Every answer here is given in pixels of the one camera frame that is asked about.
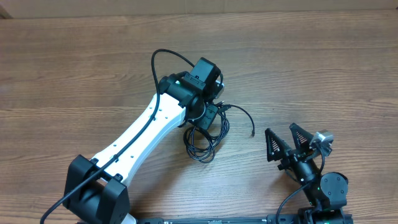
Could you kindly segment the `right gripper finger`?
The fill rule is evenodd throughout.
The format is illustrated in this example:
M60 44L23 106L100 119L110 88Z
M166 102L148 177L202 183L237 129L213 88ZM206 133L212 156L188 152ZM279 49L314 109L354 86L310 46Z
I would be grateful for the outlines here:
M310 149L310 142L313 139L313 135L310 132L295 123L292 123L289 129L292 133L296 149Z
M286 153L292 148L271 128L265 130L266 146L267 146L267 161L278 161L286 157Z

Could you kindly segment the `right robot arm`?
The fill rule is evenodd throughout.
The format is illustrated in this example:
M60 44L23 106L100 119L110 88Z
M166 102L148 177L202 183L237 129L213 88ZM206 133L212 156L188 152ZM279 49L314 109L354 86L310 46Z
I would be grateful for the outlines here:
M348 178L339 172L323 174L325 159L334 141L333 133L322 130L315 134L292 123L289 126L295 147L290 147L270 128L265 130L267 160L279 161L279 170L284 171L300 187L287 196L275 215L268 216L273 223L353 223L346 215ZM282 215L284 205L299 192L303 192L310 204L298 209L297 214Z

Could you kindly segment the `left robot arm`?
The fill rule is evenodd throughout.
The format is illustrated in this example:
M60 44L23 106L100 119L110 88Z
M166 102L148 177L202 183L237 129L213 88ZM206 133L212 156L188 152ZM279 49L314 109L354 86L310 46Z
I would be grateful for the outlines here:
M163 77L144 112L106 149L69 165L63 206L86 223L137 223L127 188L144 160L171 130L188 121L207 130L211 103L223 92L221 71L205 58L191 72Z

